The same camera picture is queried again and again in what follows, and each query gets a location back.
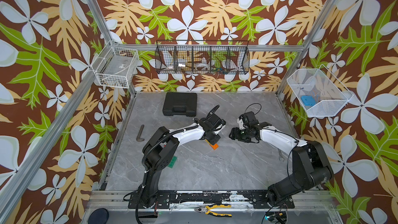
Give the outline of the orange lego brick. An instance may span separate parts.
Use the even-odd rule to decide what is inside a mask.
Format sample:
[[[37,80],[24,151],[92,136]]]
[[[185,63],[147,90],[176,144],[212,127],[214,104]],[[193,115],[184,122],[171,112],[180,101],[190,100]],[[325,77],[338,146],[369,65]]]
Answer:
[[[212,147],[213,150],[216,150],[219,147],[218,144],[214,144],[214,145],[210,144],[210,146]]]

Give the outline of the dark green lego brick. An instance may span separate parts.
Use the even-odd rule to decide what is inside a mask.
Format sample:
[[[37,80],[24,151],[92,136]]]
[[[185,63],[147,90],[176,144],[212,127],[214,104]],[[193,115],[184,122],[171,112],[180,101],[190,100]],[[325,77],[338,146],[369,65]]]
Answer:
[[[170,161],[170,163],[168,164],[168,167],[169,167],[169,168],[173,168],[174,165],[175,165],[175,163],[176,163],[176,161],[177,161],[177,157],[176,157],[176,156],[173,156],[172,159],[171,159],[171,161]]]

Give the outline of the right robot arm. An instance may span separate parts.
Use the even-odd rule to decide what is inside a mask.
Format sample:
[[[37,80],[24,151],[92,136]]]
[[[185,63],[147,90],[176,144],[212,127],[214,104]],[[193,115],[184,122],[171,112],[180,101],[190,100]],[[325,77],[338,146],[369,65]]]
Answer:
[[[252,139],[269,143],[292,159],[292,173],[267,189],[267,203],[279,206],[291,196],[322,185],[333,178],[333,169],[321,143],[296,139],[272,125],[262,128],[233,128],[232,140],[251,143]]]

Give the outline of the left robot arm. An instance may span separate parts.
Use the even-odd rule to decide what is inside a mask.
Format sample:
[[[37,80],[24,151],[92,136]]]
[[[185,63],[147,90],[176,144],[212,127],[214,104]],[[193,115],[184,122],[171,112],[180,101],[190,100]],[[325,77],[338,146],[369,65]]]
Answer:
[[[161,172],[166,168],[177,148],[191,141],[205,140],[214,146],[220,140],[219,133],[226,121],[216,114],[194,119],[193,124],[179,128],[159,127],[143,148],[142,165],[145,168],[143,182],[138,188],[138,202],[144,207],[152,207],[157,198]]]

